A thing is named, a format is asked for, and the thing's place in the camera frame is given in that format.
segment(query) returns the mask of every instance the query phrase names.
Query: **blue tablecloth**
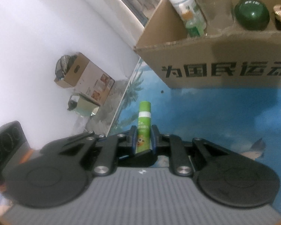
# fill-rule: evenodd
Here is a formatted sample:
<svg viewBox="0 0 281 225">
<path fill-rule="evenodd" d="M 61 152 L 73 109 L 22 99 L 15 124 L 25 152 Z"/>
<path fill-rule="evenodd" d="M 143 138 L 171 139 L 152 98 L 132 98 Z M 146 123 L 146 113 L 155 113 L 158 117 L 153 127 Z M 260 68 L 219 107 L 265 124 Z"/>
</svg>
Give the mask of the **blue tablecloth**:
<svg viewBox="0 0 281 225">
<path fill-rule="evenodd" d="M 151 102 L 161 133 L 205 138 L 268 165 L 281 181 L 281 89 L 170 89 L 140 62 L 109 134 L 137 125 L 140 101 Z M 273 207 L 281 212 L 281 186 Z"/>
</svg>

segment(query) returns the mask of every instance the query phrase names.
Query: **green cap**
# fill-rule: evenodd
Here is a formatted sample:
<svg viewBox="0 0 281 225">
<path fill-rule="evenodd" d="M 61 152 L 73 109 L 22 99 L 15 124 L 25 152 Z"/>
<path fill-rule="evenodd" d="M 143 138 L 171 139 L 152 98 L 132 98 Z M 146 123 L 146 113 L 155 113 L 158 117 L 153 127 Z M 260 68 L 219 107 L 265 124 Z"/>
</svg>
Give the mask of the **green cap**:
<svg viewBox="0 0 281 225">
<path fill-rule="evenodd" d="M 139 111 L 140 112 L 151 112 L 151 103 L 148 101 L 141 101 Z"/>
</svg>

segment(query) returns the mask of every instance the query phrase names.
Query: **black circular joint cover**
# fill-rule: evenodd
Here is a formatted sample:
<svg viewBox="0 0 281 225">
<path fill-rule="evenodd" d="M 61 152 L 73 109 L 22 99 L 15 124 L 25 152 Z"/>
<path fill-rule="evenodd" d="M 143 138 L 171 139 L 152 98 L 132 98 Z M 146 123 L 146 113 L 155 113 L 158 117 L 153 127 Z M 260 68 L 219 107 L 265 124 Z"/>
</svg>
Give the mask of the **black circular joint cover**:
<svg viewBox="0 0 281 225">
<path fill-rule="evenodd" d="M 213 200 L 239 208 L 271 203 L 280 186 L 272 169 L 237 154 L 210 161 L 200 171 L 197 182 Z"/>
<path fill-rule="evenodd" d="M 80 195 L 88 176 L 69 156 L 46 155 L 20 164 L 6 178 L 8 194 L 20 204 L 54 207 Z"/>
</svg>

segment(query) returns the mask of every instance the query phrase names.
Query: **gray ribbed surface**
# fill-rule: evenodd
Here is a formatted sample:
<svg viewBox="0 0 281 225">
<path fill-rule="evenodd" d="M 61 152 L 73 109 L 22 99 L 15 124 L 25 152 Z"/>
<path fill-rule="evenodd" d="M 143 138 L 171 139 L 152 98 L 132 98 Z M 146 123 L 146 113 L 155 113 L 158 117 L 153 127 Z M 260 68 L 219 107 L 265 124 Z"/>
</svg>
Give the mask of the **gray ribbed surface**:
<svg viewBox="0 0 281 225">
<path fill-rule="evenodd" d="M 273 225 L 281 219 L 271 206 L 238 210 L 202 195 L 189 178 L 168 168 L 118 168 L 95 178 L 76 200 L 53 209 L 13 206 L 5 215 L 12 225 Z"/>
</svg>

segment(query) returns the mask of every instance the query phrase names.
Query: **white wall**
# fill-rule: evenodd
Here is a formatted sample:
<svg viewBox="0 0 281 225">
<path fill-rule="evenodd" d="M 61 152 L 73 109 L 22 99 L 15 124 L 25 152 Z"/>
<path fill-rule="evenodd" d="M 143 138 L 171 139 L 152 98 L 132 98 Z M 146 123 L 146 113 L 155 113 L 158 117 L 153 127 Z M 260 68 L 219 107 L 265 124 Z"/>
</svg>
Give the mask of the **white wall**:
<svg viewBox="0 0 281 225">
<path fill-rule="evenodd" d="M 138 59 L 82 0 L 0 0 L 0 126 L 20 121 L 37 149 L 69 136 L 71 93 L 53 80 L 59 57 L 77 51 L 115 79 L 129 77 Z"/>
</svg>

